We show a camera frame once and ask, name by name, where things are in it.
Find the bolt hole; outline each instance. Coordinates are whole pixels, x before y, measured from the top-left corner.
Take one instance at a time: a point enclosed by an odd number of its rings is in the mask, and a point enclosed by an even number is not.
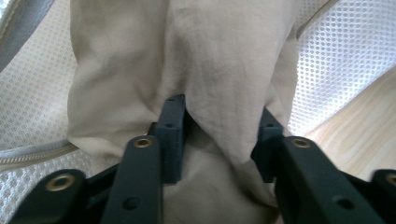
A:
[[[75,182],[73,175],[58,175],[46,185],[48,191],[60,191],[69,188]]]
[[[304,140],[303,138],[295,138],[291,141],[296,147],[311,147],[309,142]]]
[[[148,138],[141,138],[134,142],[135,147],[149,147],[152,144]]]
[[[353,202],[349,199],[344,198],[343,196],[335,196],[332,200],[347,210],[352,210],[355,208]]]

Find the white mesh fabric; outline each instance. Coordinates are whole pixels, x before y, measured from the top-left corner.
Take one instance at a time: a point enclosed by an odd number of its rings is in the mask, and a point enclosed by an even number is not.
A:
[[[300,37],[289,128],[305,134],[396,64],[396,1],[339,1]]]
[[[337,0],[301,0],[299,13],[297,14],[295,27],[298,29],[304,23],[309,21],[316,12],[320,10],[327,2]]]
[[[82,150],[53,160],[0,173],[0,223],[7,223],[21,200],[45,176],[62,169],[78,169],[91,175],[89,156]]]
[[[66,137],[67,93],[76,68],[69,21],[69,0],[55,1],[0,73],[0,150]]]

